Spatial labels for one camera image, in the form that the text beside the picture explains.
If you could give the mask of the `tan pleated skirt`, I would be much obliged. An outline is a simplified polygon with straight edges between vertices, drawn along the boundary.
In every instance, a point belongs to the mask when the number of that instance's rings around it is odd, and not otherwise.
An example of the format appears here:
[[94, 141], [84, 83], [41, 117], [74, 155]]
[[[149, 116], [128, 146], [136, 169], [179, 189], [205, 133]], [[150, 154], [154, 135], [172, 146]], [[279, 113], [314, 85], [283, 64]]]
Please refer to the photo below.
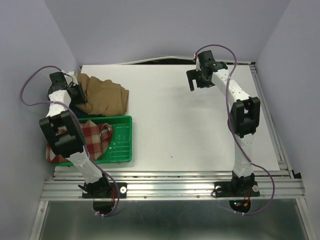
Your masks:
[[110, 79], [100, 80], [95, 76], [89, 77], [85, 73], [77, 76], [82, 85], [87, 103], [77, 104], [76, 107], [88, 115], [114, 117], [127, 113], [129, 90]]

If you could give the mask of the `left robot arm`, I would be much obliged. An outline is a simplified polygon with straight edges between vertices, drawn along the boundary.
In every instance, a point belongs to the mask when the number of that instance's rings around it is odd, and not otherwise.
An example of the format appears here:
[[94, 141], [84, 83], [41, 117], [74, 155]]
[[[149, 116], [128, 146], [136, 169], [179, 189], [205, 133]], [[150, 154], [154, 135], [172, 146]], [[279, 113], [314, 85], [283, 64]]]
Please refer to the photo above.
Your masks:
[[81, 125], [70, 104], [85, 104], [82, 85], [73, 74], [57, 71], [49, 75], [49, 112], [39, 120], [39, 126], [55, 155], [70, 161], [83, 175], [85, 183], [79, 187], [88, 198], [104, 198], [112, 193], [108, 177], [90, 159]]

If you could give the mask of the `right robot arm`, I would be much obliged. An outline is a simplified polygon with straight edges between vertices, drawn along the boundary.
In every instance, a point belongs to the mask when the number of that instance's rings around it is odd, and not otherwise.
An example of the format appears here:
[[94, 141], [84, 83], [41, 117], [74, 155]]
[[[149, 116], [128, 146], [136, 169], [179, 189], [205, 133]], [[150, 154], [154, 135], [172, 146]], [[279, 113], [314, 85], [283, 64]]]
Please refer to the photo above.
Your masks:
[[234, 165], [231, 179], [216, 181], [212, 196], [215, 198], [260, 195], [255, 181], [252, 161], [252, 143], [260, 124], [261, 101], [246, 93], [232, 78], [223, 61], [216, 61], [210, 50], [196, 54], [196, 68], [186, 72], [189, 88], [217, 87], [226, 98], [227, 126], [234, 138]]

